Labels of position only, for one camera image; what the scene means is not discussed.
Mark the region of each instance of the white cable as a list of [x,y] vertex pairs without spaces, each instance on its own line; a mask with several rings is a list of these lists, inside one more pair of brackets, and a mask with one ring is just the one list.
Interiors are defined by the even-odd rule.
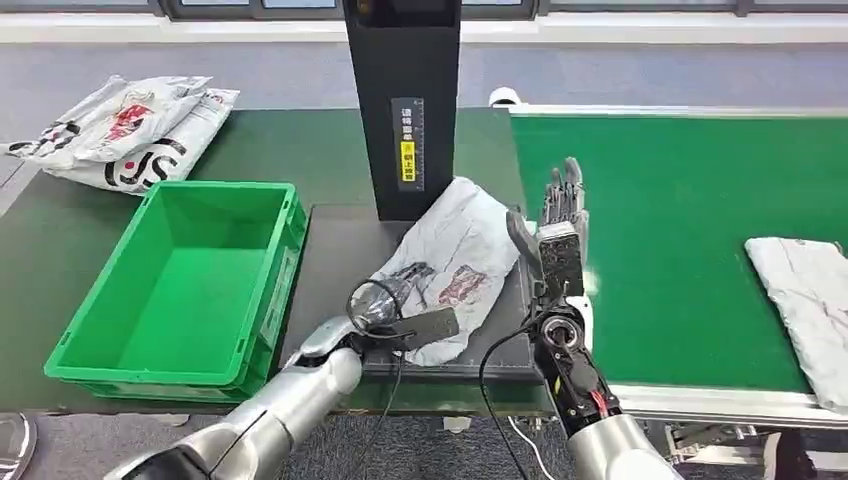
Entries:
[[530,438],[528,438],[527,435],[524,435],[524,432],[522,432],[521,430],[518,429],[518,425],[515,424],[515,420],[513,420],[512,417],[506,417],[506,418],[509,419],[509,424],[512,425],[512,429],[515,430],[515,433],[517,433],[518,436],[521,437],[525,442],[530,444],[530,447],[533,449],[533,452],[536,454],[536,461],[538,461],[539,466],[542,467],[542,473],[544,473],[545,476],[548,477],[548,480],[556,480],[550,473],[548,473],[548,469],[545,468],[545,464],[542,462],[542,455],[539,453],[539,447],[537,447],[536,444],[533,443],[533,440],[530,440]]

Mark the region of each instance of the white plastic bag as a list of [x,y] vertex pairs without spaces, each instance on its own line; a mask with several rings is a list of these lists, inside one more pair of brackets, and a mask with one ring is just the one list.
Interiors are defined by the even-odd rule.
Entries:
[[185,180],[233,109],[238,90],[210,88],[194,109],[143,150],[109,163],[77,162],[72,169],[45,168],[62,178],[105,190],[144,195],[162,180]]
[[426,264],[435,272],[421,291],[413,289],[403,314],[441,307],[456,312],[459,334],[407,352],[408,362],[429,366],[453,360],[483,324],[518,260],[506,231],[506,210],[471,180],[456,177],[373,275],[382,280],[414,263]]
[[200,101],[211,77],[115,75],[65,112],[38,140],[0,145],[7,155],[52,169],[120,160],[162,138]]

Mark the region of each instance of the black lettering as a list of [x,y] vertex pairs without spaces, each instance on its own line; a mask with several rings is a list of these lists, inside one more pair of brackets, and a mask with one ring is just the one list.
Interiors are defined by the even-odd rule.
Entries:
[[[157,176],[157,177],[159,177],[159,180],[157,180],[157,182],[161,182],[162,180],[167,180],[167,179],[168,179],[168,172],[166,172],[166,171],[162,168],[162,162],[168,162],[168,163],[170,163],[170,164],[171,164],[171,166],[174,166],[174,167],[176,167],[176,166],[177,166],[177,161],[176,161],[176,160],[174,160],[173,158],[171,158],[171,157],[167,156],[167,155],[160,155],[160,156],[158,156],[158,157],[154,158],[154,159],[153,159],[153,164],[151,165],[151,167],[150,167],[150,168],[152,168],[152,169],[153,169],[153,173],[155,173],[155,174],[156,174],[156,176]],[[144,186],[145,186],[145,187],[147,187],[147,188],[152,187],[152,186],[153,186],[153,183],[154,183],[154,182],[151,182],[150,180],[147,180],[147,179],[145,179],[145,180],[143,180],[143,181],[141,182],[141,184],[142,184],[142,185],[144,185]]]
[[150,157],[152,156],[153,154],[150,152],[145,153],[144,156],[141,157],[141,161],[138,162],[138,168],[136,169],[135,174],[133,174],[132,177],[127,177],[126,175],[119,175],[121,181],[126,183],[127,185],[135,185],[136,183],[138,183],[138,179],[141,178],[142,174],[144,174],[144,171],[147,169],[147,163],[150,161]]
[[54,128],[58,127],[59,125],[62,125],[62,122],[55,122],[54,121],[47,128],[45,128],[44,130],[41,131],[41,136],[47,135],[48,133],[53,131]]
[[106,177],[106,183],[113,187],[118,186],[118,182],[115,181],[115,162],[106,164],[106,168],[103,169],[103,176]]
[[65,148],[69,143],[71,143],[71,141],[75,138],[77,138],[77,137],[67,136],[67,137],[63,138],[62,140],[60,140],[59,143],[57,143],[56,146],[53,147],[53,148],[55,148],[56,150],[61,150],[61,149]]
[[170,138],[160,138],[159,140],[153,142],[153,145],[165,145],[171,147],[176,150],[177,153],[179,153],[180,155],[185,155],[185,152],[187,151],[183,144]]
[[9,151],[14,152],[15,150],[20,150],[24,147],[28,147],[32,145],[32,142],[17,142],[9,145]]
[[80,132],[80,130],[81,130],[81,128],[79,127],[79,125],[77,125],[77,124],[76,124],[76,123],[74,123],[74,122],[68,122],[68,125],[67,125],[65,128],[67,128],[67,129],[68,129],[68,131],[69,131],[69,132],[71,132],[71,133],[73,133],[74,135],[79,135],[79,132]]

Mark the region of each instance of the yellow label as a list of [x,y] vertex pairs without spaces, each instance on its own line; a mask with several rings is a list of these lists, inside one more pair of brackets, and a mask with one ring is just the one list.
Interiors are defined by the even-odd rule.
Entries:
[[415,181],[415,142],[400,142],[400,179]]

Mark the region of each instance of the floor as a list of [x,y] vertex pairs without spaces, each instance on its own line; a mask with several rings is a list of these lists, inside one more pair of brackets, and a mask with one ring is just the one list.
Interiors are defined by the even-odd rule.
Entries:
[[[460,106],[482,106],[496,87],[531,103],[848,106],[848,46],[463,46]],[[0,142],[33,138],[110,74],[213,75],[242,90],[238,108],[357,105],[346,45],[2,45]],[[0,158],[0,215],[36,169]],[[94,479],[137,452],[161,448],[214,418],[171,428],[149,417],[38,419],[39,445],[26,480]],[[341,478],[373,418],[329,419],[296,452],[286,478]],[[367,468],[370,478],[517,478],[488,419],[454,435],[440,419],[390,418]],[[574,478],[555,427],[536,435],[549,469]],[[836,437],[840,443],[844,436]],[[521,451],[533,478],[531,452]],[[756,467],[683,466],[689,478],[758,478]],[[824,475],[822,478],[846,478]]]

